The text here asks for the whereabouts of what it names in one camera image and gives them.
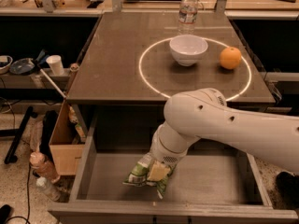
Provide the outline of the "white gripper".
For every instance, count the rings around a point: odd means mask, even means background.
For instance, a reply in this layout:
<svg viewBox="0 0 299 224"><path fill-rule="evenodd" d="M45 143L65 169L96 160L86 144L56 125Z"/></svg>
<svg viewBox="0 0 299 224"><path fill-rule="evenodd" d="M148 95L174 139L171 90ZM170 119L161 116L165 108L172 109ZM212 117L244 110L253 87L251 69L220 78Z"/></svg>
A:
<svg viewBox="0 0 299 224"><path fill-rule="evenodd" d="M152 137L150 152L156 161L149 168L148 181L154 182L165 178L170 172L169 166L177 165L187 155L187 151L174 153L167 150L160 140L158 133L155 133Z"/></svg>

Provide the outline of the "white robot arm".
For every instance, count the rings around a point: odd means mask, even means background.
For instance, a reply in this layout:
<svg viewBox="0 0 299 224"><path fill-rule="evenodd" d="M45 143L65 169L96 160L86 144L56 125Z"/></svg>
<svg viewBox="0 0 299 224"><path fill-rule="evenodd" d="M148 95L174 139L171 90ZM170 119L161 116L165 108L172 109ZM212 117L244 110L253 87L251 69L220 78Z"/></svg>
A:
<svg viewBox="0 0 299 224"><path fill-rule="evenodd" d="M299 118L230 108L215 89L185 91L164 105L152 157L166 165L183 159L201 139L217 141L299 173Z"/></svg>

